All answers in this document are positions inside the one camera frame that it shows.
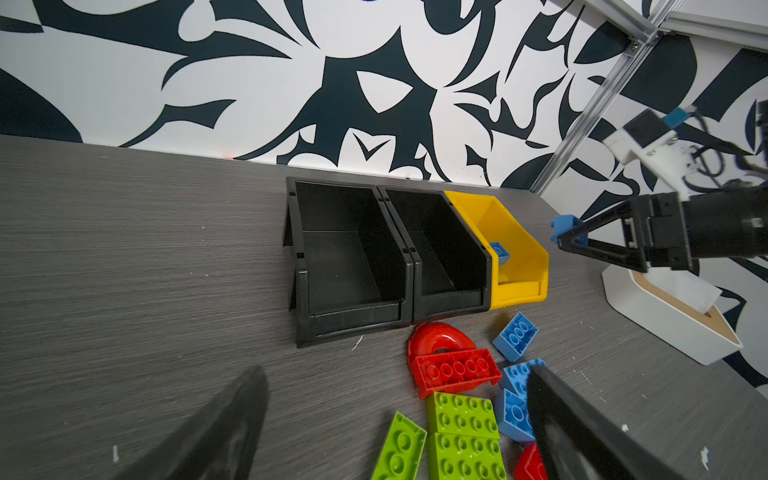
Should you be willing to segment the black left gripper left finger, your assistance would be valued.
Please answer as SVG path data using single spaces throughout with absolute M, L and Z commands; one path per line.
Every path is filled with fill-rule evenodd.
M 247 479 L 270 398 L 260 366 L 247 368 L 118 479 Z

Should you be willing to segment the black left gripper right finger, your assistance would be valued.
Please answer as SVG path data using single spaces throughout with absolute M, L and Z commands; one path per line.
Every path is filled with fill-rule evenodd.
M 527 402 L 550 479 L 679 479 L 547 367 L 531 368 Z

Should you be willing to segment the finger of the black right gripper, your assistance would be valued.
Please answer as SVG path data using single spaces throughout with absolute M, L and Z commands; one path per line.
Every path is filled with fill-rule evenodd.
M 566 252 L 599 260 L 641 273 L 648 271 L 645 254 L 639 249 L 630 249 L 599 240 L 589 240 L 587 245 L 558 241 L 558 247 Z
M 580 219 L 584 224 L 579 230 L 574 230 L 573 235 L 579 236 L 583 231 L 587 231 L 589 240 L 610 243 L 608 240 L 603 240 L 602 234 L 598 235 L 597 232 L 599 230 L 613 229 L 617 232 L 616 242 L 613 244 L 636 246 L 637 240 L 635 239 L 633 226 L 636 204 L 635 200 L 622 201 L 587 219 Z

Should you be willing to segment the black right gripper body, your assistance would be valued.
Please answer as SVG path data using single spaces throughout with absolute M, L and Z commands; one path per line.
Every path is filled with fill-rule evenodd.
M 628 267 L 689 270 L 692 256 L 682 202 L 677 193 L 641 195 L 626 202 L 623 220 Z

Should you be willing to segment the blue lego brick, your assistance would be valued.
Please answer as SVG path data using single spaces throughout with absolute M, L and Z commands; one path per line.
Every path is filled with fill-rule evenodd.
M 538 334 L 538 327 L 522 312 L 517 312 L 492 344 L 510 362 L 520 360 Z
M 533 444 L 534 436 L 526 402 L 507 389 L 493 401 L 499 431 L 522 445 Z
M 509 365 L 501 370 L 502 378 L 499 382 L 501 388 L 509 390 L 517 397 L 527 399 L 527 380 L 533 366 L 545 366 L 541 359 Z
M 584 222 L 574 215 L 557 215 L 551 222 L 553 232 L 550 240 L 561 250 L 572 250 L 574 246 L 587 247 L 589 245 L 587 231 L 583 231 L 579 236 L 573 235 L 573 231 L 579 230 L 583 224 Z

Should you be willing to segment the blue lego brick front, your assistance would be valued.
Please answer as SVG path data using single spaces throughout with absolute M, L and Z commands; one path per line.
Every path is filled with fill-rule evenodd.
M 589 245 L 587 231 L 583 231 L 579 236 L 573 235 L 573 231 L 579 230 L 583 224 L 584 222 L 574 215 L 557 215 L 551 222 L 553 232 L 550 240 L 561 250 L 572 250 L 574 246 L 587 247 Z

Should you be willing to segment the blue lego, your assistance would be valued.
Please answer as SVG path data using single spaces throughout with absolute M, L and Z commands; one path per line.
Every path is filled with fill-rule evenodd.
M 491 242 L 490 247 L 497 256 L 499 266 L 504 266 L 510 260 L 511 256 L 501 242 Z

